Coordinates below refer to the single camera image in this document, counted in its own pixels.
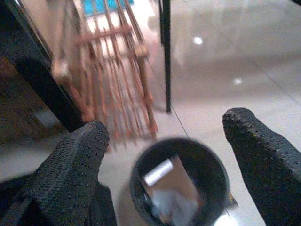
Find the black round rubbish bin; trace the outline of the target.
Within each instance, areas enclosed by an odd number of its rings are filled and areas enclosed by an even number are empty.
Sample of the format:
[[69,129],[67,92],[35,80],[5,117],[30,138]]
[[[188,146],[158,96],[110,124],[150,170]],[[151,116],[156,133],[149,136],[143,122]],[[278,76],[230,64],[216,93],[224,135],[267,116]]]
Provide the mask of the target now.
[[151,213],[150,198],[141,182],[144,174],[167,158],[178,155],[204,205],[188,226],[212,226],[229,206],[235,205],[229,177],[218,156],[206,145],[187,138],[169,138],[148,147],[132,170],[130,193],[139,215],[151,226],[173,226],[162,223]]

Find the brown cardboard trash piece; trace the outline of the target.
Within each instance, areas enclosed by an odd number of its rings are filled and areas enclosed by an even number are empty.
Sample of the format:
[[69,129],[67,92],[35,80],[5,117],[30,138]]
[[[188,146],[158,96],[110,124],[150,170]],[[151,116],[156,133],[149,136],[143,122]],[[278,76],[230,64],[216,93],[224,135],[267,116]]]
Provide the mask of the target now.
[[180,202],[180,207],[182,209],[182,225],[180,226],[188,226],[190,223],[192,223],[197,211],[204,205],[205,201],[196,186],[193,184],[192,179],[186,172],[186,169],[184,168],[180,157],[178,155],[175,155],[168,159],[172,161],[174,166],[171,172],[162,177],[162,179],[155,183],[153,186],[146,185],[143,180],[143,176],[145,174],[142,176],[141,182],[146,190],[147,195],[150,198],[151,211],[153,207],[151,196],[155,190],[173,190],[178,192],[182,196]]

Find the black framed wooden table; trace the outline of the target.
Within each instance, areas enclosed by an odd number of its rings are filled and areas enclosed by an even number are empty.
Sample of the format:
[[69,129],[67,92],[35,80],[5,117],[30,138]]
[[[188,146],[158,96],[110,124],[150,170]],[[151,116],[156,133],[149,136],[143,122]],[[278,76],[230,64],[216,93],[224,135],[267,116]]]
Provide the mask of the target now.
[[51,74],[62,0],[0,0],[0,144],[83,125]]

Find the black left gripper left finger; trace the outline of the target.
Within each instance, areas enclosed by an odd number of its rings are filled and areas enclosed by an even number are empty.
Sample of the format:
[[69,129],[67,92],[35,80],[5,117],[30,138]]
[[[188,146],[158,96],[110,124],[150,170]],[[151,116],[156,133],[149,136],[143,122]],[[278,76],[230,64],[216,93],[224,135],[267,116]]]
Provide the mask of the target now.
[[117,226],[98,180],[109,133],[92,121],[61,140],[32,173],[0,184],[0,226]]

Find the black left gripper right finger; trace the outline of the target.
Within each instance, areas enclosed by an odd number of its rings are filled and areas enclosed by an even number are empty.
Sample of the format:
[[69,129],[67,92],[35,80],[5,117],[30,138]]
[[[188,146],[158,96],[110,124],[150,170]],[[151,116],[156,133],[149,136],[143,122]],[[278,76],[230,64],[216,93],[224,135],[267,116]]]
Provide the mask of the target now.
[[227,110],[222,123],[266,226],[301,226],[301,152],[249,109]]

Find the white cylindrical trash piece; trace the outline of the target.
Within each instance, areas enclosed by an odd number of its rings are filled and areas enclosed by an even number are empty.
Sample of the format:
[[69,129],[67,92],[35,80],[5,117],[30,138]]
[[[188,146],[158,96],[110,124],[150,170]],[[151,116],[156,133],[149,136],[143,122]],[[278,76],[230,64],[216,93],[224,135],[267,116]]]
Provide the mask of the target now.
[[155,183],[161,180],[162,177],[166,176],[169,172],[171,172],[173,168],[174,166],[172,161],[170,159],[166,159],[154,169],[145,174],[143,176],[143,180],[147,186],[153,186]]

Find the white crumpled paper trash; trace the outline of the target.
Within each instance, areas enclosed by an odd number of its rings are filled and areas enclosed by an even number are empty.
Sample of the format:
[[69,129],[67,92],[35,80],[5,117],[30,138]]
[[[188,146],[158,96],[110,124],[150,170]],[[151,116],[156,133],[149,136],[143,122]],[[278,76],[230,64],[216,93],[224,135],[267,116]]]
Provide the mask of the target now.
[[182,196],[173,190],[155,190],[151,196],[152,213],[164,224],[182,225]]

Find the orange wooden slatted rack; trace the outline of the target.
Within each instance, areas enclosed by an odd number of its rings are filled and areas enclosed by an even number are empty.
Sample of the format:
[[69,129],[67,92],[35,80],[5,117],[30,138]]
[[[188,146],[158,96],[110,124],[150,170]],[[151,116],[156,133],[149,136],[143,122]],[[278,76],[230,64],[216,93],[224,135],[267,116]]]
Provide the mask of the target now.
[[135,0],[59,0],[51,74],[80,110],[114,140],[157,137],[148,48]]

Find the black metal table leg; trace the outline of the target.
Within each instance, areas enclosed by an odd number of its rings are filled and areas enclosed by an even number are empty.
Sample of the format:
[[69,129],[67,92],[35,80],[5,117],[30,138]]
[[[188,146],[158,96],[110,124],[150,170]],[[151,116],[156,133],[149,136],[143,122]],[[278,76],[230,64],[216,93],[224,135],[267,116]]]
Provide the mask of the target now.
[[170,0],[158,0],[161,44],[165,59],[166,112],[171,113]]

